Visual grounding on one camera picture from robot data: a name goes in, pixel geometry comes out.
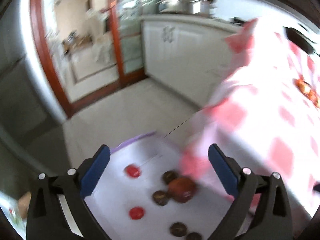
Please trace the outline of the large dark red apple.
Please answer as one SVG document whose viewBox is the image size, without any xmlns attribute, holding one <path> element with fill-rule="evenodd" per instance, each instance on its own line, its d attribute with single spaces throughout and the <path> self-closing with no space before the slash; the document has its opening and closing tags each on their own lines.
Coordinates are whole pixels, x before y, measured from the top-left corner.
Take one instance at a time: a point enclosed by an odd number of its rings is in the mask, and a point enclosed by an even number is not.
<svg viewBox="0 0 320 240">
<path fill-rule="evenodd" d="M 196 183 L 188 177 L 178 177 L 168 185 L 168 194 L 178 203 L 188 202 L 196 191 Z"/>
</svg>

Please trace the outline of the red tomato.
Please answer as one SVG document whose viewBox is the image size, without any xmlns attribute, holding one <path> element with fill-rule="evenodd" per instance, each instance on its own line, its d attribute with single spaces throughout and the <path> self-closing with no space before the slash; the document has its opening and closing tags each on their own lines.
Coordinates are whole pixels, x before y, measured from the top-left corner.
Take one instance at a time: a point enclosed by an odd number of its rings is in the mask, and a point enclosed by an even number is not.
<svg viewBox="0 0 320 240">
<path fill-rule="evenodd" d="M 130 178 L 138 178 L 141 175 L 140 168 L 134 164 L 130 164 L 125 167 L 124 171 Z"/>
<path fill-rule="evenodd" d="M 145 215 L 145 210 L 141 206 L 135 206 L 129 210 L 129 217 L 132 220 L 139 220 Z"/>
</svg>

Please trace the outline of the white kitchen cabinet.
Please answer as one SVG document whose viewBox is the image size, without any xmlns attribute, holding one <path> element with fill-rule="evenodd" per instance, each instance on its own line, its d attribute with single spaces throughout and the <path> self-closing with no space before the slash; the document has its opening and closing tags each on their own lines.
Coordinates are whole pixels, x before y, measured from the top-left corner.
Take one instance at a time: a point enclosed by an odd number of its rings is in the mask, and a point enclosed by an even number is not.
<svg viewBox="0 0 320 240">
<path fill-rule="evenodd" d="M 238 26 L 200 16 L 154 14 L 141 18 L 148 76 L 203 107 L 229 71 L 225 38 Z"/>
</svg>

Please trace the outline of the red white checkered tablecloth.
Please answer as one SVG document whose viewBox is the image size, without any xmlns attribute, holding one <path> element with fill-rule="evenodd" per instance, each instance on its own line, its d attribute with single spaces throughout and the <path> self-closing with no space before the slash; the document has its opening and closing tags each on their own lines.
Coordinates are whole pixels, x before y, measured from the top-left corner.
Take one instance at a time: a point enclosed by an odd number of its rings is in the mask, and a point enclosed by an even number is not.
<svg viewBox="0 0 320 240">
<path fill-rule="evenodd" d="M 268 176 L 278 172 L 294 213 L 314 215 L 319 194 L 319 108 L 295 85 L 303 79 L 319 96 L 319 62 L 268 29 L 258 18 L 226 38 L 229 71 L 191 120 L 183 175 L 225 194 L 208 160 L 217 144 L 240 166 Z"/>
</svg>

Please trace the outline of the wooden glass door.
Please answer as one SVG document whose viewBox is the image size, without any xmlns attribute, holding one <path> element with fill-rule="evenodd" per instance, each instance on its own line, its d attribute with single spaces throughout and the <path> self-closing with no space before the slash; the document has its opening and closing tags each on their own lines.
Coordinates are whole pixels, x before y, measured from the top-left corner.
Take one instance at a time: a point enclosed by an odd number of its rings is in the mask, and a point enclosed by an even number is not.
<svg viewBox="0 0 320 240">
<path fill-rule="evenodd" d="M 36 54 L 62 120 L 145 77 L 140 14 L 158 0 L 30 0 Z"/>
</svg>

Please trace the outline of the black frying pan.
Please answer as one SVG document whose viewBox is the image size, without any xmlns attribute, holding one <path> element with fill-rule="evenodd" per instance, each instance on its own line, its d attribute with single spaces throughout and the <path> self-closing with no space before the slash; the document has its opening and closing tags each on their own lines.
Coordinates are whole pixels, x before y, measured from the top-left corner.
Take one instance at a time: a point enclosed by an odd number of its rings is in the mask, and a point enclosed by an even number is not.
<svg viewBox="0 0 320 240">
<path fill-rule="evenodd" d="M 309 38 L 307 38 L 304 34 L 296 30 L 295 28 L 284 27 L 284 29 L 287 38 L 291 42 L 293 42 L 295 45 L 297 45 L 299 48 L 305 51 L 308 55 L 316 54 L 319 56 L 319 53 L 315 50 L 315 47 L 313 46 L 313 44 L 316 44 L 315 42 L 311 41 Z"/>
</svg>

